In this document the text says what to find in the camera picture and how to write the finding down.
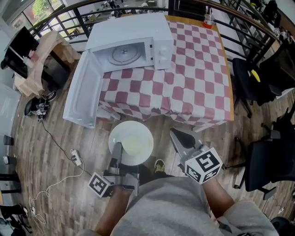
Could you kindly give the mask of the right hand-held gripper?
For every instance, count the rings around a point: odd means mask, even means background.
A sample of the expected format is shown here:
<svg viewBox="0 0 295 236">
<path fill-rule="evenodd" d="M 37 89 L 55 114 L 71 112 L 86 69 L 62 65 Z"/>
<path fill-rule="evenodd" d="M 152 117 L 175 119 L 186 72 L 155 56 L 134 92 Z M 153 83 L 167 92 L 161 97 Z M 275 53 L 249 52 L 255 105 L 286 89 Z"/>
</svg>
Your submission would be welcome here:
<svg viewBox="0 0 295 236">
<path fill-rule="evenodd" d="M 172 145 L 179 154 L 180 165 L 183 173 L 195 180 L 198 184 L 203 184 L 215 177 L 223 162 L 216 152 L 215 148 L 209 148 L 206 151 L 198 150 L 202 145 L 196 132 L 182 128 L 170 129 L 170 139 Z"/>
</svg>

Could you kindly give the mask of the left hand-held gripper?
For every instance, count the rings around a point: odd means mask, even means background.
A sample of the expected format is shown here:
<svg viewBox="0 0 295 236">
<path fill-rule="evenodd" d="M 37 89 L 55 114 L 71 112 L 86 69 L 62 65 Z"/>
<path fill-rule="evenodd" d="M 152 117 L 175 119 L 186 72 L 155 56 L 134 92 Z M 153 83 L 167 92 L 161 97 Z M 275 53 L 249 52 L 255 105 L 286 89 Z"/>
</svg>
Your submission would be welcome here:
<svg viewBox="0 0 295 236">
<path fill-rule="evenodd" d="M 111 162 L 108 169 L 101 174 L 94 173 L 88 182 L 88 187 L 100 198 L 110 197 L 115 186 L 121 186 L 126 190 L 132 191 L 138 195 L 139 174 L 126 171 L 124 168 L 118 168 L 121 163 L 123 153 L 122 143 L 115 143 L 111 152 Z"/>
</svg>

